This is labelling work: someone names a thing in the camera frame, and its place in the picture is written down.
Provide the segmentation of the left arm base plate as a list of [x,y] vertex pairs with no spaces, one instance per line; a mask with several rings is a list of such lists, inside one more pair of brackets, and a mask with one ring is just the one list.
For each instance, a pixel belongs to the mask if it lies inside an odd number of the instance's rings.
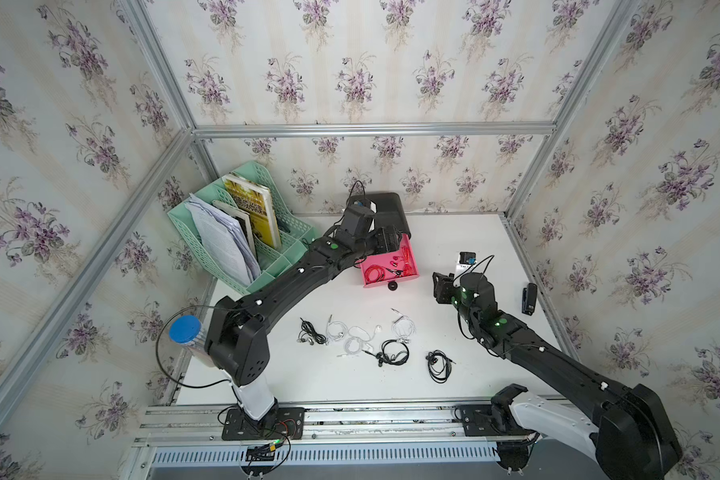
[[217,415],[221,438],[235,440],[290,440],[302,438],[306,410],[300,407],[275,408],[260,420],[251,419],[239,406],[230,406]]

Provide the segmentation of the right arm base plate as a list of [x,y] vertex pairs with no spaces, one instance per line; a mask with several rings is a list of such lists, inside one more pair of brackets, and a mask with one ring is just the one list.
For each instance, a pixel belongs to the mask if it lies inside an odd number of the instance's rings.
[[454,416],[467,437],[510,436],[521,430],[509,407],[500,404],[457,405]]

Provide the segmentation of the pink top drawer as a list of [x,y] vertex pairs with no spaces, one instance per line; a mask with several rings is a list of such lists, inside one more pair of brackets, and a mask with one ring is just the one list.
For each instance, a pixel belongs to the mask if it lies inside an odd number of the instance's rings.
[[360,264],[363,287],[389,286],[396,290],[403,281],[419,276],[419,269],[411,246],[410,235],[402,234],[399,249],[393,252],[370,255]]

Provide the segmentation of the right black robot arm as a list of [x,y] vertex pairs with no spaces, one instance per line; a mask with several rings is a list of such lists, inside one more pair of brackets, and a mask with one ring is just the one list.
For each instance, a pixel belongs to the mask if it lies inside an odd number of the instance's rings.
[[594,460],[610,479],[662,479],[682,459],[675,430],[653,390],[626,386],[562,353],[502,311],[483,274],[435,273],[432,279],[436,302],[456,310],[471,340],[532,373],[571,404],[549,405],[511,384],[490,400],[494,429],[550,436]]

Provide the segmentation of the red earphones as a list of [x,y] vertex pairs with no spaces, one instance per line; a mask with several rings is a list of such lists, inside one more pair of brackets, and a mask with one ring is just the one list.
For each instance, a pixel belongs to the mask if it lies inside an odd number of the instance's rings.
[[402,277],[401,271],[394,271],[390,266],[374,264],[363,271],[364,283],[371,285],[382,282],[392,282]]
[[393,255],[389,265],[392,270],[401,271],[402,275],[407,275],[415,269],[409,249],[402,249],[397,255]]

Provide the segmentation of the black pink drawer cabinet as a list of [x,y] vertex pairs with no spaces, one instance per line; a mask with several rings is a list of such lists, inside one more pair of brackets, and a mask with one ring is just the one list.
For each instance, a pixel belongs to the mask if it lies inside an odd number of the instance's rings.
[[371,192],[358,196],[356,202],[374,212],[371,230],[394,227],[397,232],[412,237],[402,200],[397,193]]

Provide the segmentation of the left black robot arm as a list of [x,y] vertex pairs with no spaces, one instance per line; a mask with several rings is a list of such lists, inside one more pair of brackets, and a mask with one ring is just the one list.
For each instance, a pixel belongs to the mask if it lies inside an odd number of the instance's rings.
[[254,422],[277,410],[264,371],[268,334],[318,287],[373,255],[395,252],[410,233],[403,207],[387,194],[355,199],[339,222],[314,239],[302,257],[262,288],[214,306],[204,345],[213,365],[230,379],[238,406]]

